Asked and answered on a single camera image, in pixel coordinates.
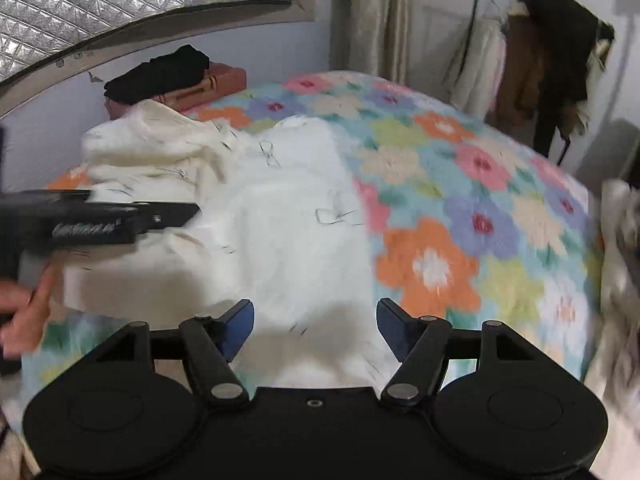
white fleece blanket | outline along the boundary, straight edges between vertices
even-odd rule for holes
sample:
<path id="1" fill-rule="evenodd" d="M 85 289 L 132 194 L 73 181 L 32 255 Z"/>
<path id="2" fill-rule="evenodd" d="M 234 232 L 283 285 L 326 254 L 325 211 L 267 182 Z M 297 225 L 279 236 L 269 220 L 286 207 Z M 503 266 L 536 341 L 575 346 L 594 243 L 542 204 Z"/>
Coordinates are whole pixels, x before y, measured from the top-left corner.
<path id="1" fill-rule="evenodd" d="M 609 417 L 607 438 L 591 468 L 602 480 L 640 478 L 640 370 L 635 336 L 640 322 L 640 299 L 617 244 L 632 195 L 628 184 L 619 180 L 609 180 L 602 187 L 603 325 L 597 352 L 585 378 L 585 384 L 600 398 Z M 635 356 L 628 345 L 633 340 Z"/>
<path id="2" fill-rule="evenodd" d="M 202 214 L 132 248 L 71 255 L 63 303 L 165 328 L 249 298 L 255 328 L 233 363 L 249 387 L 380 391 L 398 363 L 376 328 L 369 242 L 339 136 L 293 117 L 254 137 L 155 102 L 89 131 L 95 200 L 195 201 Z"/>

clothing rack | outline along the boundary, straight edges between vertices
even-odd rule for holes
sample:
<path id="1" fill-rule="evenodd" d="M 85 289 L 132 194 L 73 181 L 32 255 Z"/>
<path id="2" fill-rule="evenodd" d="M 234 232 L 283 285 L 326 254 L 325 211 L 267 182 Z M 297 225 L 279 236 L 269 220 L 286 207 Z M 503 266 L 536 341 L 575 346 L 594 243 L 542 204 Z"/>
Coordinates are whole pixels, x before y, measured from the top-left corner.
<path id="1" fill-rule="evenodd" d="M 462 55 L 462 63 L 460 64 L 460 72 L 458 73 L 458 77 L 462 75 L 462 72 L 465 69 L 466 58 L 468 57 L 468 54 L 469 54 L 469 46 L 471 45 L 471 36 L 474 32 L 474 25 L 476 24 L 477 13 L 478 13 L 478 0 L 474 0 L 474 7 L 471 13 L 471 22 L 469 23 L 469 28 L 466 33 L 465 50 L 464 50 L 464 54 Z M 563 137 L 562 140 L 564 140 L 564 148 L 562 149 L 560 159 L 558 160 L 558 166 L 560 166 L 564 161 L 564 157 L 566 156 L 566 153 L 569 151 L 569 147 L 571 146 L 571 139 L 569 138 L 565 139 Z"/>

brown leather case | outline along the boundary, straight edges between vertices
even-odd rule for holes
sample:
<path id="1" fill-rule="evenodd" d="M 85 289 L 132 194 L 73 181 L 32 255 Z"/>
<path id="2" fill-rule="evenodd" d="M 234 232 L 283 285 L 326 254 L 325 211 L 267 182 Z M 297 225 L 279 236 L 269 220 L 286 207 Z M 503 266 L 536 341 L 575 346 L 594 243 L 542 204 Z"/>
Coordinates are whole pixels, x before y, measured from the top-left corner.
<path id="1" fill-rule="evenodd" d="M 204 79 L 196 86 L 157 95 L 153 97 L 153 100 L 177 112 L 183 112 L 245 89 L 246 72 L 244 69 L 222 63 L 210 63 L 209 68 L 205 70 Z M 112 120 L 122 117 L 129 108 L 127 105 L 109 99 L 105 101 L 104 105 Z"/>

pink flower pattern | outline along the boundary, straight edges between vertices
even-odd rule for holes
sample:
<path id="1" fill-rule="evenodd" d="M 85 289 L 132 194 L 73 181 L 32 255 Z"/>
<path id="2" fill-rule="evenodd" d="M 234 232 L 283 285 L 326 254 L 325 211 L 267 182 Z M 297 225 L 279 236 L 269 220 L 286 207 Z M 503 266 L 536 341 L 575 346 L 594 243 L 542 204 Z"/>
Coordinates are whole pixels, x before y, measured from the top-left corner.
<path id="1" fill-rule="evenodd" d="M 412 94 L 414 91 L 406 86 L 399 85 L 398 83 L 392 83 L 391 81 L 376 81 L 371 85 L 376 90 L 382 90 L 385 92 L 395 92 L 400 95 Z"/>
<path id="2" fill-rule="evenodd" d="M 531 159 L 530 163 L 538 170 L 538 176 L 544 182 L 554 184 L 560 189 L 566 189 L 566 176 L 560 168 L 551 164 L 546 158 L 537 155 Z"/>
<path id="3" fill-rule="evenodd" d="M 466 176 L 477 180 L 491 191 L 505 190 L 511 178 L 509 172 L 491 155 L 468 144 L 460 144 L 456 149 L 456 164 Z"/>
<path id="4" fill-rule="evenodd" d="M 367 209 L 367 228 L 370 233 L 382 234 L 386 230 L 386 223 L 391 216 L 391 207 L 378 201 L 376 186 L 365 184 L 357 178 L 353 182 L 358 190 L 360 199 Z"/>
<path id="5" fill-rule="evenodd" d="M 334 86 L 317 75 L 305 75 L 290 79 L 282 87 L 296 94 L 311 95 L 331 90 Z"/>

purple flower pattern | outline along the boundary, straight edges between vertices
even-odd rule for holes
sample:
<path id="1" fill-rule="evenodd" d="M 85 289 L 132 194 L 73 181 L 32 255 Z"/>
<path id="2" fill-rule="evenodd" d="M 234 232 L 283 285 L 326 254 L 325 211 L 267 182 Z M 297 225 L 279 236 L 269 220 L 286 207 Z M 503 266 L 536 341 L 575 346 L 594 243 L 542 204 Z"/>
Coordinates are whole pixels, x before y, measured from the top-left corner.
<path id="1" fill-rule="evenodd" d="M 378 108 L 387 111 L 408 111 L 416 108 L 414 100 L 399 93 L 373 89 L 366 95 L 366 99 L 374 103 Z"/>
<path id="2" fill-rule="evenodd" d="M 553 184 L 547 184 L 545 199 L 551 210 L 570 228 L 580 232 L 587 229 L 589 224 L 587 213 L 570 192 Z"/>
<path id="3" fill-rule="evenodd" d="M 517 256 L 518 229 L 511 216 L 488 198 L 449 198 L 445 213 L 451 219 L 451 237 L 466 254 L 493 253 L 499 260 Z"/>
<path id="4" fill-rule="evenodd" d="M 281 121 L 292 115 L 305 114 L 306 108 L 295 97 L 281 95 L 251 99 L 245 113 L 253 120 Z"/>

